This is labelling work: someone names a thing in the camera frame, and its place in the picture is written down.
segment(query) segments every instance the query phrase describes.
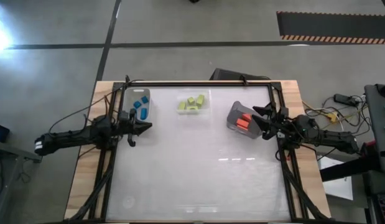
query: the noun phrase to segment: hazard stripe tape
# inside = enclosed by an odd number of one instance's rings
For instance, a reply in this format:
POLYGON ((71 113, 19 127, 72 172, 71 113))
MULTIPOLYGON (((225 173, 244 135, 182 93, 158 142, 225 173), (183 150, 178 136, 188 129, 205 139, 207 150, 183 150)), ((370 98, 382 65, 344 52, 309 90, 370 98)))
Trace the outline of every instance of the hazard stripe tape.
POLYGON ((314 42, 334 42, 351 44, 385 44, 385 39, 375 38, 356 38, 356 37, 318 37, 306 35, 282 35, 282 40, 314 41, 314 42))
POLYGON ((376 14, 354 14, 354 13, 324 13, 324 12, 289 12, 289 11, 277 11, 277 14, 280 13, 296 13, 296 14, 317 14, 317 15, 339 15, 339 16, 384 16, 385 15, 376 15, 376 14))

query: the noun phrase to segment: concrete floor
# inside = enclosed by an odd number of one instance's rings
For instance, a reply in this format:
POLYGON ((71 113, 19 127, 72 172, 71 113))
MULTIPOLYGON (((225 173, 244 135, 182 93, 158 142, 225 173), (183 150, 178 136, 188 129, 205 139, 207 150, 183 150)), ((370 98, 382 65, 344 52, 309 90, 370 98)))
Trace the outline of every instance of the concrete floor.
MULTIPOLYGON (((102 44, 114 3, 2 0, 0 27, 13 44, 102 44)), ((385 14, 381 2, 373 0, 203 0, 198 4, 124 0, 113 43, 280 40, 276 11, 385 14)), ((34 139, 52 123, 88 105, 101 53, 101 49, 1 52, 0 124, 12 131, 9 144, 33 151, 34 139)), ((123 80, 126 74, 145 80, 207 80, 217 67, 298 80, 302 98, 320 106, 335 93, 361 95, 365 85, 385 83, 385 45, 112 49, 103 80, 123 80)), ((82 125, 83 116, 78 114, 55 130, 82 125)), ((368 133, 358 141, 372 138, 368 133)), ((64 149, 39 165, 27 164, 32 180, 16 187, 6 223, 61 220, 76 158, 77 150, 64 149)), ((329 198, 336 219, 365 221, 362 187, 359 180, 356 183, 354 202, 329 198)))

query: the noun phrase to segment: orange block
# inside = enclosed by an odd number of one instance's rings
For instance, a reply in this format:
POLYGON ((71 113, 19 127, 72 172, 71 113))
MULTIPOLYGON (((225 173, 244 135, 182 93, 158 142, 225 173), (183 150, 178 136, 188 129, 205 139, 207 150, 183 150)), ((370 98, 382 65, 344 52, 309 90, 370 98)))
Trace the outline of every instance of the orange block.
POLYGON ((250 122, 250 121, 252 121, 252 115, 251 114, 242 114, 242 119, 250 122))
POLYGON ((237 126, 242 126, 242 127, 244 127, 244 128, 248 128, 249 122, 244 121, 244 120, 242 120, 242 119, 237 119, 237 120, 236 120, 236 125, 237 125, 237 126))
POLYGON ((240 128, 240 129, 243 129, 243 130, 245 130, 245 131, 249 131, 247 128, 244 128, 244 127, 242 127, 242 126, 240 126, 240 125, 236 125, 238 128, 240 128))

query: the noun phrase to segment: yellow-green block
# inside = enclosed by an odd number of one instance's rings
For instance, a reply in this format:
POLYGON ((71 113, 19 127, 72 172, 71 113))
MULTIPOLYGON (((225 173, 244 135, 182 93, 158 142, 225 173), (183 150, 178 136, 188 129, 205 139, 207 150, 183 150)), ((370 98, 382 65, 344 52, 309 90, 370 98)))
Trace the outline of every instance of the yellow-green block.
POLYGON ((197 106, 201 107, 204 101, 205 101, 205 96, 199 95, 197 99, 197 106))
POLYGON ((190 97, 187 99, 189 105, 193 105, 195 103, 195 99, 193 97, 190 97))
POLYGON ((179 110, 185 110, 185 106, 186 106, 187 104, 185 103, 185 102, 180 102, 180 104, 179 104, 179 110))
POLYGON ((197 106, 188 106, 187 110, 199 110, 197 106))

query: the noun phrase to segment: black and orange striped mat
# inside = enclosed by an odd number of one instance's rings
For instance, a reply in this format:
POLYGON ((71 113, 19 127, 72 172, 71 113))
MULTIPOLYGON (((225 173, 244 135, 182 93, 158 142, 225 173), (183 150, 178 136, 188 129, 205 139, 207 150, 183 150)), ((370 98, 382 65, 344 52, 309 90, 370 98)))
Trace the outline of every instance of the black and orange striped mat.
POLYGON ((277 12, 282 40, 385 44, 385 16, 277 12))

